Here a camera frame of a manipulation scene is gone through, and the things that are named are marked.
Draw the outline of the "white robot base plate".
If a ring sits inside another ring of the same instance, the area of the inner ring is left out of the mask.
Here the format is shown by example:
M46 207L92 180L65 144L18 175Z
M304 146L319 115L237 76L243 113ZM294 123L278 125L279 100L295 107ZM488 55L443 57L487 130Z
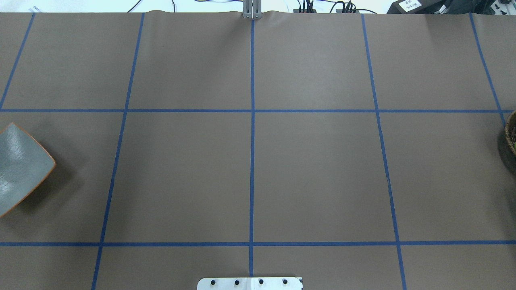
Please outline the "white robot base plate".
M197 290L302 290L298 277L202 278Z

